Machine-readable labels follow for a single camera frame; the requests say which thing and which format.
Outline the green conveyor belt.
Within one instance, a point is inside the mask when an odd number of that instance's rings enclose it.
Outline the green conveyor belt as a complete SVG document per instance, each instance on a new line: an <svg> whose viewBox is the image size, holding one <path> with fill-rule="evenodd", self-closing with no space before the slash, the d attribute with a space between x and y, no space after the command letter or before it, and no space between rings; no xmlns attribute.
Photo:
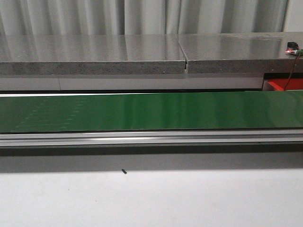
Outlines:
<svg viewBox="0 0 303 227"><path fill-rule="evenodd" d="M301 128L302 91L14 96L2 133Z"/></svg>

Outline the grey stone countertop slab left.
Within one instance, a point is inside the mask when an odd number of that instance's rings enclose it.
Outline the grey stone countertop slab left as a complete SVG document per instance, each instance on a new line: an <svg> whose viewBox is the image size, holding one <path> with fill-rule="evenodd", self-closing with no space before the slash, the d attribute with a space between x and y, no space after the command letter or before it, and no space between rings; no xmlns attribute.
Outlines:
<svg viewBox="0 0 303 227"><path fill-rule="evenodd" d="M3 35L2 75L181 74L174 35Z"/></svg>

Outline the grey stone countertop slab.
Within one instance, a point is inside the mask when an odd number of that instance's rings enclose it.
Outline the grey stone countertop slab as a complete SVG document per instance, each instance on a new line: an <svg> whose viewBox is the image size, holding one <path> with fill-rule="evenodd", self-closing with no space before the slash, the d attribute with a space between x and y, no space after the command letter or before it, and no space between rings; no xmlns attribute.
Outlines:
<svg viewBox="0 0 303 227"><path fill-rule="evenodd" d="M303 44L301 32L187 34L178 42L188 73L287 73L295 57L288 42Z"/></svg>
<svg viewBox="0 0 303 227"><path fill-rule="evenodd" d="M2 75L181 74L174 35L3 35Z"/></svg>

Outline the grey stone countertop slab right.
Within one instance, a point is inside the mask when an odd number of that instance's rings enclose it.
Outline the grey stone countertop slab right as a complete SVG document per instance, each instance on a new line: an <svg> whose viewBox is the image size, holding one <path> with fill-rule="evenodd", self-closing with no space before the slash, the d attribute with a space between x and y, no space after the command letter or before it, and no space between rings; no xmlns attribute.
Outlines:
<svg viewBox="0 0 303 227"><path fill-rule="evenodd" d="M287 73L295 57L288 42L303 44L301 32L187 34L178 42L188 73Z"/></svg>

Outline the red plastic bin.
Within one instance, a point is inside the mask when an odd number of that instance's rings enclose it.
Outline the red plastic bin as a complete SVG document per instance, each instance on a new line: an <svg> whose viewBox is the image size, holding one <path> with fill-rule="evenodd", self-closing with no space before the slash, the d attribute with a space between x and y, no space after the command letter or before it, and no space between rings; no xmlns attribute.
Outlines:
<svg viewBox="0 0 303 227"><path fill-rule="evenodd" d="M303 89L303 79L270 79L268 83L275 91Z"/></svg>

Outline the small sensor circuit board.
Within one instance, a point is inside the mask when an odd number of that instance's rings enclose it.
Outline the small sensor circuit board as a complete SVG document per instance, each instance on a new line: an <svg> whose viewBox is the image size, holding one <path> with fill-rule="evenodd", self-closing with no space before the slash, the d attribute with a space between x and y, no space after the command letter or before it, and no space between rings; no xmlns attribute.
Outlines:
<svg viewBox="0 0 303 227"><path fill-rule="evenodd" d="M302 55L303 50L299 48L298 43L296 42L288 42L285 53L292 55Z"/></svg>

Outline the grey pleated curtain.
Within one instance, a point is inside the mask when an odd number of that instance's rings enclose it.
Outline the grey pleated curtain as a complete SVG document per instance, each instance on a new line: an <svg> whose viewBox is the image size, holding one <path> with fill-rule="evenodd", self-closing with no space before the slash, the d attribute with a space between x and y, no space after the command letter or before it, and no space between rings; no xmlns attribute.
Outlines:
<svg viewBox="0 0 303 227"><path fill-rule="evenodd" d="M3 0L2 35L295 32L300 0Z"/></svg>

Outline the aluminium conveyor side rail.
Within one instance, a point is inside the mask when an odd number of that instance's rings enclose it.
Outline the aluminium conveyor side rail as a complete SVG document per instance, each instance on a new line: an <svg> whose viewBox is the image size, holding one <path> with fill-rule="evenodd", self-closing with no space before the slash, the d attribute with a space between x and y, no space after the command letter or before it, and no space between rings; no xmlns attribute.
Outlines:
<svg viewBox="0 0 303 227"><path fill-rule="evenodd" d="M301 129L2 134L1 147L301 142Z"/></svg>

